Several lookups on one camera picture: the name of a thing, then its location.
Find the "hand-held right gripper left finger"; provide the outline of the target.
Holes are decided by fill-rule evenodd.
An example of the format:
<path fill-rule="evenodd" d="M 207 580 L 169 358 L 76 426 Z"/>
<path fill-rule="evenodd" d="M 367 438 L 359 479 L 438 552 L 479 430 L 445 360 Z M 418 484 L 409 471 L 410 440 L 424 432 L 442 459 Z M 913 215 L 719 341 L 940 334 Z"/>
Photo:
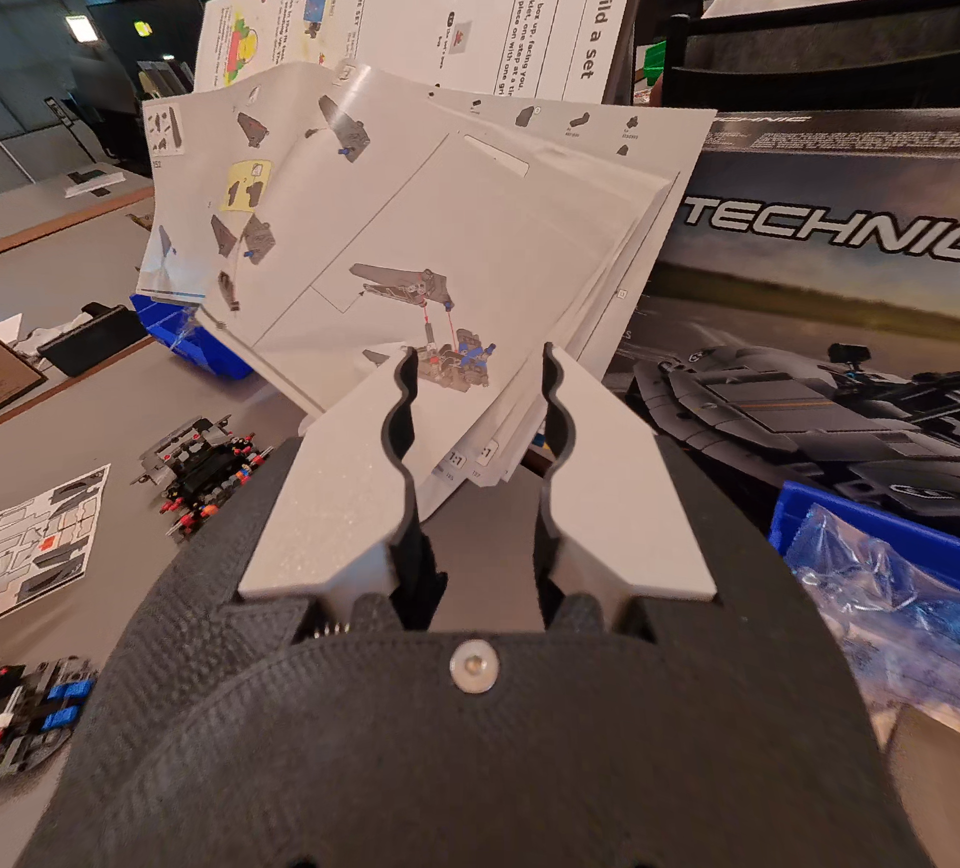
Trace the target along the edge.
<path fill-rule="evenodd" d="M 306 431 L 239 582 L 244 601 L 307 598 L 345 624 L 361 596 L 378 594 L 403 628 L 429 628 L 445 574 L 402 463 L 418 363 L 402 349 Z"/>

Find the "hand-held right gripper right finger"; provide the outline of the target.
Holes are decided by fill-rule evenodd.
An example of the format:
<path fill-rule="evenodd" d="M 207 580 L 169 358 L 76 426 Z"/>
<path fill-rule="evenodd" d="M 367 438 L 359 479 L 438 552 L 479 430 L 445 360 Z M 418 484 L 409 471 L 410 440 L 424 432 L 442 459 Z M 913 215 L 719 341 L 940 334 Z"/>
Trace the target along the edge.
<path fill-rule="evenodd" d="M 656 434 L 551 343 L 543 348 L 541 393 L 554 457 L 534 532 L 544 627 L 577 597 L 605 630 L 637 630 L 643 599 L 714 601 L 714 576 Z"/>

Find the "small black lego subassembly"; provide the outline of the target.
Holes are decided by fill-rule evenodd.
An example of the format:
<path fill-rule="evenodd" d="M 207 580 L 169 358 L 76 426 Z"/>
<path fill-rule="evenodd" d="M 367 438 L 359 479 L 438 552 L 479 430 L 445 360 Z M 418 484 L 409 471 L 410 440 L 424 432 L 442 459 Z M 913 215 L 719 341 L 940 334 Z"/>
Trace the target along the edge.
<path fill-rule="evenodd" d="M 88 658 L 1 667 L 1 778 L 42 765 L 70 739 L 98 680 Z"/>

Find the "large lego car chassis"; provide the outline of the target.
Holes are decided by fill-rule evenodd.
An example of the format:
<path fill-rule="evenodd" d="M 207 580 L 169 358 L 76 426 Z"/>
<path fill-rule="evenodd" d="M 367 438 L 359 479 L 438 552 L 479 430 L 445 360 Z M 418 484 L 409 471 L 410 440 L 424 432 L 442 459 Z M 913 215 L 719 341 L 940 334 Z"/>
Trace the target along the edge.
<path fill-rule="evenodd" d="M 148 448 L 132 485 L 151 484 L 163 502 L 161 514 L 172 519 L 167 536 L 185 544 L 218 514 L 273 453 L 259 447 L 255 433 L 236 433 L 231 415 L 196 418 Z"/>

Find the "dark lego set box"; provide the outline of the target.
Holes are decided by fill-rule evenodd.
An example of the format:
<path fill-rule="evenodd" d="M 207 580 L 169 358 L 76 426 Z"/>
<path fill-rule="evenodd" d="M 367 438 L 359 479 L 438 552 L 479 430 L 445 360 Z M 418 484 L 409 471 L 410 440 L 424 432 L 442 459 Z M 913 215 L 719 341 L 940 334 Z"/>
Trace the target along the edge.
<path fill-rule="evenodd" d="M 754 517 L 958 536 L 957 108 L 719 114 L 603 383 Z"/>

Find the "lego sticker sheet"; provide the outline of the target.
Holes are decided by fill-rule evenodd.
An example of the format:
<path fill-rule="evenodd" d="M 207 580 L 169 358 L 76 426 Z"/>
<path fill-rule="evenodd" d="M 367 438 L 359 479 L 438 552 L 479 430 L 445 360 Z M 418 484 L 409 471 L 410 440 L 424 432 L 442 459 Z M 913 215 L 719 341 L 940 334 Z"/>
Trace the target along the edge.
<path fill-rule="evenodd" d="M 1 614 L 20 610 L 86 573 L 110 465 L 1 513 Z"/>

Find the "clear plastic bag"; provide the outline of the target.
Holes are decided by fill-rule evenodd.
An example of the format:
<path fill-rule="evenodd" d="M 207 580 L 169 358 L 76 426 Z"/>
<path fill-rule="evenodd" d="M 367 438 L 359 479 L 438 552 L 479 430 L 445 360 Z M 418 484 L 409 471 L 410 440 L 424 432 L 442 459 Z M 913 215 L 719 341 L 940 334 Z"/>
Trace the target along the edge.
<path fill-rule="evenodd" d="M 814 505 L 785 552 L 885 742 L 906 706 L 959 730 L 959 594 Z"/>

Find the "black tray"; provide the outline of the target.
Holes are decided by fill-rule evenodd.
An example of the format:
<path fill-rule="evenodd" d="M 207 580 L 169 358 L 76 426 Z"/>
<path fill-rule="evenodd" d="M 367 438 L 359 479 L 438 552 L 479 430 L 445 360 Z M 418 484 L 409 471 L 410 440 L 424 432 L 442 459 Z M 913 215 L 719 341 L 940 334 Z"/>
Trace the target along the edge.
<path fill-rule="evenodd" d="M 62 333 L 38 348 L 38 355 L 69 378 L 76 378 L 149 338 L 135 310 L 98 302 L 85 305 L 89 321 Z"/>

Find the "open instruction booklet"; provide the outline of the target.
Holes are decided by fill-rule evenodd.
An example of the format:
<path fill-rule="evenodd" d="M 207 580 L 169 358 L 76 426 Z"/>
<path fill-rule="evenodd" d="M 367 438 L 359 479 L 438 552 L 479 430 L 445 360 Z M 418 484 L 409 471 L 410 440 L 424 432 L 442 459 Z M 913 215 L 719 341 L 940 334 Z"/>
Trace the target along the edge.
<path fill-rule="evenodd" d="M 321 416 L 404 348 L 404 457 L 432 514 L 534 402 L 545 342 L 578 355 L 656 259 L 710 109 L 443 91 L 343 62 L 145 104 L 155 208 L 138 296 Z"/>

